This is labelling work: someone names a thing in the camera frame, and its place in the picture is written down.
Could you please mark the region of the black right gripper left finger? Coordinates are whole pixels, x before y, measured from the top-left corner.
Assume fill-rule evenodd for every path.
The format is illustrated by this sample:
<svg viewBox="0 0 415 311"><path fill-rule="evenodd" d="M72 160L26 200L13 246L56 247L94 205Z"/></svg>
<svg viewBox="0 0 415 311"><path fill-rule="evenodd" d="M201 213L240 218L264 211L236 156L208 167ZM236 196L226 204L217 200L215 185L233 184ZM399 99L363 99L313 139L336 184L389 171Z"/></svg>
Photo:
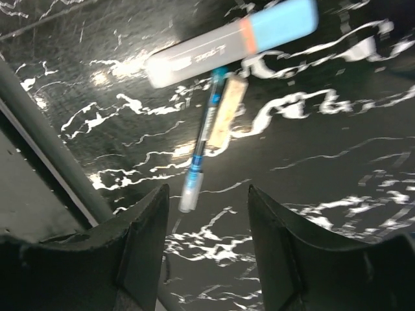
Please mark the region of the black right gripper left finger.
<svg viewBox="0 0 415 311"><path fill-rule="evenodd" d="M169 217L162 185L66 239L1 237L2 310L153 310Z"/></svg>

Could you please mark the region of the blue clear pen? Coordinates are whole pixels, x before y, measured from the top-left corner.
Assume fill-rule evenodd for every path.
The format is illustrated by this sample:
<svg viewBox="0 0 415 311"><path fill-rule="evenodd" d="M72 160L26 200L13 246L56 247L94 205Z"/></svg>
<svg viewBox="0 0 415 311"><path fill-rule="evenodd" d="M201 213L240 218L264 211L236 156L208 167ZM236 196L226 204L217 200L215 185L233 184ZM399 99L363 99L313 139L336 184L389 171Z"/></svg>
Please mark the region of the blue clear pen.
<svg viewBox="0 0 415 311"><path fill-rule="evenodd" d="M182 197L178 206L179 211L182 213L194 211L197 205L204 177L202 172L204 150L211 133L212 122L215 119L217 108L220 104L227 72L227 68L219 67L214 69L211 74L211 93L200 123L200 131L198 133L195 149L191 158L191 164L187 171L182 189Z"/></svg>

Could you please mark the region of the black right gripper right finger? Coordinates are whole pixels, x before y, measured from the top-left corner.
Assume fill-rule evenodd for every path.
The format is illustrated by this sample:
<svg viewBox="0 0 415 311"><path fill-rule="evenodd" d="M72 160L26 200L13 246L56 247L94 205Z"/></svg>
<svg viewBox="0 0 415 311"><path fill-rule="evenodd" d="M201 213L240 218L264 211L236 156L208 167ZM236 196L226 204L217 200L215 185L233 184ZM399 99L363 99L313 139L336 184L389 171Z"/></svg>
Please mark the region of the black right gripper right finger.
<svg viewBox="0 0 415 311"><path fill-rule="evenodd" d="M250 186L248 214L266 310L413 310L414 238L367 244Z"/></svg>

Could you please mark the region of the blue white highlighter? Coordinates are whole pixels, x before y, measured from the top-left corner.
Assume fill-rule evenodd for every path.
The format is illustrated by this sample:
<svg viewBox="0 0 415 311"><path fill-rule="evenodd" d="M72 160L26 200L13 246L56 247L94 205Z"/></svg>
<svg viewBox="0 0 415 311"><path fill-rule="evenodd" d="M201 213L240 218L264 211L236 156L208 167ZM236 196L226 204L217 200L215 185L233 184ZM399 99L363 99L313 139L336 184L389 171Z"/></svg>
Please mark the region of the blue white highlighter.
<svg viewBox="0 0 415 311"><path fill-rule="evenodd" d="M317 26L316 1L284 1L151 55L145 71L153 88L168 87L303 38Z"/></svg>

